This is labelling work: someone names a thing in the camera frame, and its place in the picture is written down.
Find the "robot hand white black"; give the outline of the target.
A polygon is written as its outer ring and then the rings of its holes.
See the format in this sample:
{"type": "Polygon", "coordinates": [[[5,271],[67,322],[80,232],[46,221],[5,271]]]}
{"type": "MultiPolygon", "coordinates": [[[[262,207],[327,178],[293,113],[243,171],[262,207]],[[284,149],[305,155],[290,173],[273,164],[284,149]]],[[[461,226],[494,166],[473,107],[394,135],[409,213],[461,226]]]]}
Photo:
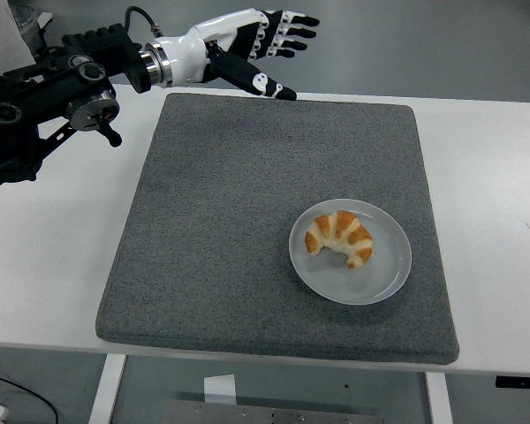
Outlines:
{"type": "Polygon", "coordinates": [[[316,36],[320,20],[295,11],[235,11],[191,27],[179,37],[158,37],[148,52],[168,87],[221,79],[252,95],[294,101],[297,94],[254,65],[264,57],[292,58],[316,36]]]}

